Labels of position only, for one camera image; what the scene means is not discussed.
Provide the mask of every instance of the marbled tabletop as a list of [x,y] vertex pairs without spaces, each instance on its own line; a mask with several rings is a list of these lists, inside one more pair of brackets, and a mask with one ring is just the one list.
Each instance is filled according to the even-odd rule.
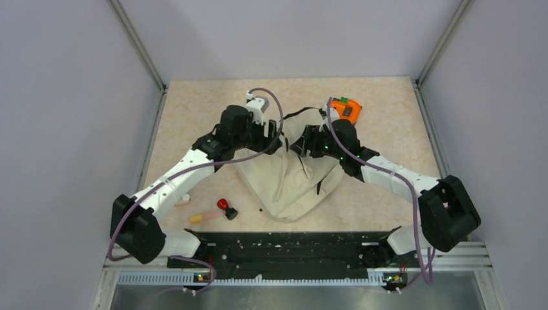
[[[244,105],[246,91],[253,87],[274,92],[285,114],[302,107],[321,107],[330,96],[354,99],[363,106],[356,124],[363,146],[418,173],[439,176],[409,77],[239,79],[171,82],[145,184],[170,169],[198,137],[211,131],[227,105]],[[279,118],[273,100],[266,115]],[[316,208],[291,223],[278,222],[261,212],[258,201],[231,166],[201,181],[190,195],[191,202],[174,207],[163,227],[196,231],[385,231],[412,223],[407,201],[347,176]],[[221,217],[189,224],[190,216],[216,210],[220,198],[238,210],[234,220]]]

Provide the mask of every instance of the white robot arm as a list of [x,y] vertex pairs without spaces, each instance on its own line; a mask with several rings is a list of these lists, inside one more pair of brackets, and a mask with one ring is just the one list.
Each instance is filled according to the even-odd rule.
[[143,264],[160,254],[194,256],[200,240],[188,231],[165,235],[159,225],[173,205],[204,178],[229,163],[238,149],[273,154],[282,143],[275,121],[264,121],[268,100],[247,94],[246,107],[230,105],[212,132],[197,139],[187,154],[154,183],[113,203],[111,246],[114,242]]
[[[321,126],[306,126],[302,136],[290,147],[291,150],[301,157],[333,157],[339,160],[349,176],[383,187],[412,203],[410,186],[404,180],[409,182],[418,197],[421,216],[418,240],[421,248],[433,247],[449,252],[480,225],[480,216],[457,177],[447,176],[439,180],[396,165],[378,152],[360,146],[355,127],[346,119],[338,119],[335,113],[332,113],[332,119],[333,116],[332,129],[339,142],[366,165],[342,150],[325,122]],[[384,247],[379,261],[390,261],[394,256],[415,251],[415,239],[412,225],[394,229],[379,244]]]

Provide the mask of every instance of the red cap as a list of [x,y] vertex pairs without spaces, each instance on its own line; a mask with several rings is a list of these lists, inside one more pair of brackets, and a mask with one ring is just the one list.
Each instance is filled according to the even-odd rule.
[[228,208],[228,202],[226,201],[226,199],[221,198],[217,202],[217,207],[219,207],[219,209],[221,210],[226,210],[226,208]]

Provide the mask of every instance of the gray wall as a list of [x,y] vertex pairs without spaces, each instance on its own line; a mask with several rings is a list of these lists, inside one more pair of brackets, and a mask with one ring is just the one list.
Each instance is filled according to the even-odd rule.
[[159,92],[106,1],[0,3],[0,309],[88,309]]
[[545,309],[548,1],[476,1],[425,89],[511,309]]
[[165,81],[417,77],[459,0],[121,0]]

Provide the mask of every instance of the cable tie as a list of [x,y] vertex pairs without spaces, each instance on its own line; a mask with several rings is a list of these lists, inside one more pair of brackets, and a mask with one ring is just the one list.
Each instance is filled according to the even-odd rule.
[[394,167],[394,169],[392,170],[392,172],[390,173],[390,189],[392,190],[392,192],[395,194],[395,187],[394,187],[394,176],[395,174],[404,169],[403,166],[400,166],[400,165],[397,165]]
[[177,186],[167,177],[167,176],[160,176],[158,180],[164,184],[166,184],[168,187],[170,187],[173,192],[175,193],[175,196],[177,197],[177,202],[179,202],[181,199],[183,199],[183,196],[179,195],[179,191],[177,190]]

